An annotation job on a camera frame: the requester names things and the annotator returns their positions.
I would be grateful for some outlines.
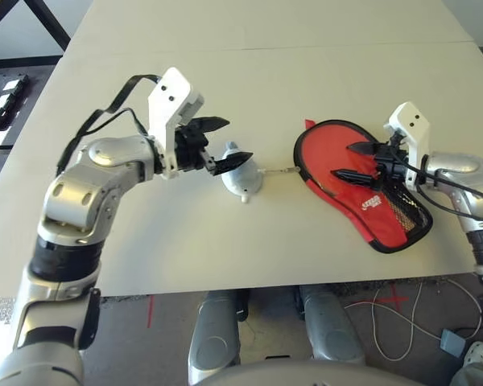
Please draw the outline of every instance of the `black cable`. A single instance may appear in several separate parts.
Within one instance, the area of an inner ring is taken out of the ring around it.
[[[401,164],[403,164],[405,167],[408,169],[414,171],[418,175],[422,175],[423,177],[427,179],[432,179],[433,181],[436,181],[438,183],[444,183],[445,185],[449,185],[450,187],[455,187],[458,189],[461,189],[462,191],[467,191],[469,193],[472,193],[473,195],[477,195],[483,199],[483,192],[482,191],[477,191],[476,189],[472,189],[471,187],[466,187],[464,185],[460,185],[459,183],[454,183],[453,181],[448,181],[447,179],[442,179],[440,177],[437,177],[435,175],[431,175],[427,173],[424,170],[417,169],[416,167],[410,165],[408,162],[403,161],[393,150],[390,151],[392,155],[394,156],[395,160]]]
[[[476,327],[458,327],[458,328],[455,328],[454,330],[452,330],[452,332],[455,333],[456,335],[460,335],[459,333],[461,331],[466,331],[466,330],[472,330],[472,331],[474,331],[474,330],[476,330]],[[468,338],[470,338],[470,335],[468,335],[468,336],[462,336],[462,338],[463,339],[468,339]]]
[[[64,151],[57,163],[56,175],[60,175],[66,169],[66,166],[70,162],[70,158],[72,157],[73,152],[79,146],[79,143],[81,142],[82,137],[89,135],[89,129],[91,128],[93,123],[95,123],[103,113],[110,113],[110,114],[116,113],[117,110],[120,108],[120,106],[123,104],[123,102],[127,99],[129,94],[132,92],[136,84],[138,84],[138,82],[141,79],[148,79],[157,84],[161,79],[161,77],[157,75],[148,74],[148,75],[134,75],[131,78],[129,78],[129,80],[123,85],[122,89],[117,94],[117,96],[113,99],[109,107],[107,107],[107,109],[96,109],[89,116],[89,118],[82,124],[82,126],[77,130],[75,137],[73,137],[72,140],[64,148]],[[140,126],[142,127],[141,122],[139,122],[134,112],[133,112],[133,117],[139,130]]]
[[[446,207],[445,205],[442,205],[441,203],[437,203],[434,199],[432,199],[431,197],[429,197],[425,191],[423,191],[421,188],[420,188],[420,185],[419,185],[419,181],[417,180],[417,182],[415,183],[415,187],[417,188],[417,192],[422,196],[424,197],[424,199],[426,201],[428,201],[431,205],[434,205],[436,206],[437,208],[439,209],[442,209],[443,211],[447,211],[449,213],[452,213],[453,215],[457,215],[457,216],[462,216],[462,217],[467,217],[468,219],[473,219],[473,220],[476,220],[476,221],[483,221],[483,217],[480,217],[480,216],[475,216],[475,215],[470,215],[469,213],[463,213],[462,211],[456,211],[454,209],[451,209],[450,207]]]
[[[106,127],[109,123],[111,123],[112,121],[114,121],[116,118],[120,117],[123,113],[127,113],[127,112],[130,112],[132,114],[132,118],[134,119],[134,123],[136,124],[136,126],[138,128],[138,132],[142,136],[146,137],[148,135],[148,132],[145,129],[145,126],[143,126],[142,122],[139,121],[138,117],[136,117],[136,113],[130,107],[125,107],[124,109],[121,109],[116,114],[114,114],[110,119],[108,119],[107,121],[105,121],[104,123],[102,123],[101,125],[99,125],[98,127],[96,127],[95,129],[90,130],[90,131],[87,131],[82,136],[84,137],[86,135],[95,134],[97,131],[99,131],[100,129],[103,129],[104,127]]]
[[[404,165],[406,168],[414,171],[415,173],[417,173],[418,175],[422,175],[424,178],[426,179],[432,179],[433,181],[436,181],[438,183],[444,183],[446,185],[449,185],[450,187],[455,187],[457,189],[461,189],[462,191],[467,191],[469,193],[472,193],[473,195],[478,195],[480,196],[481,198],[483,198],[483,192],[481,191],[477,191],[476,189],[472,189],[471,187],[466,187],[464,185],[460,185],[459,183],[454,183],[453,181],[448,181],[446,179],[441,179],[440,177],[437,177],[435,175],[431,175],[430,173],[427,173],[426,171],[424,170],[420,170],[420,169],[417,169],[416,167],[410,165],[408,162],[405,162],[403,161],[398,155],[397,153],[395,153],[395,151],[393,149],[390,150],[392,156],[395,158],[395,160],[399,163],[401,163],[402,165]],[[421,187],[420,187],[420,184],[419,184],[419,180],[417,179],[415,181],[415,187],[417,189],[417,192],[422,196],[424,197],[424,199],[426,201],[428,201],[431,205],[434,205],[435,207],[443,210],[443,211],[446,211],[448,213],[452,213],[453,215],[457,215],[457,216],[462,216],[462,217],[467,217],[469,219],[473,219],[473,220],[476,220],[476,221],[483,221],[483,217],[480,217],[480,216],[475,216],[475,215],[470,215],[469,213],[463,213],[462,211],[457,211],[457,210],[454,210],[454,209],[451,209],[450,207],[446,207],[445,205],[442,205],[441,203],[437,203],[434,199],[432,199],[431,197],[429,197],[426,192],[424,192]]]

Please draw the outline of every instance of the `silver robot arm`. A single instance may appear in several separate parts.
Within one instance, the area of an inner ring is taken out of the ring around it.
[[[385,128],[392,134],[391,142],[398,136],[408,146],[407,162],[412,167],[405,175],[407,187],[431,203],[419,187],[443,192],[460,212],[458,219],[473,247],[475,271],[483,284],[483,195],[479,194],[483,194],[483,159],[468,154],[429,154],[429,122],[411,102],[400,105]],[[483,309],[483,296],[479,300]]]
[[[50,185],[34,256],[23,270],[12,322],[12,352],[0,367],[0,386],[83,384],[79,350],[97,333],[100,255],[121,197],[154,174],[232,170],[251,153],[215,161],[204,133],[228,122],[192,117],[204,103],[170,68],[149,96],[149,136],[102,138],[80,150],[75,165]]]

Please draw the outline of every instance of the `white sneaker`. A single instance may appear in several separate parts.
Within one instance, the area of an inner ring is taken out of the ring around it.
[[[467,350],[464,358],[464,367],[471,363],[483,364],[483,342],[474,342]]]

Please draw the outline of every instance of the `white table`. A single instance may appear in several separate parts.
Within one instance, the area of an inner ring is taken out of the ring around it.
[[[129,76],[170,66],[203,93],[200,115],[231,120],[209,135],[216,156],[234,140],[261,167],[291,166],[304,118],[386,139],[382,123],[408,100],[431,121],[433,150],[483,156],[483,56],[441,2],[95,0],[0,175],[0,296],[31,258],[64,145]],[[151,87],[127,102],[145,123]],[[101,135],[133,132],[122,118]],[[472,270],[456,217],[429,208],[429,235],[384,255],[298,175],[266,178],[247,205],[205,171],[156,177],[122,199],[99,285],[126,295]]]

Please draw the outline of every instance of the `white mouse toy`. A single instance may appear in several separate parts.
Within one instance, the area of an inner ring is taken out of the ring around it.
[[[227,142],[225,147],[227,150],[223,158],[241,151],[234,142]],[[250,196],[258,192],[263,182],[262,173],[259,172],[252,158],[238,168],[222,174],[221,177],[227,190],[234,195],[239,195],[243,203],[249,202]]]

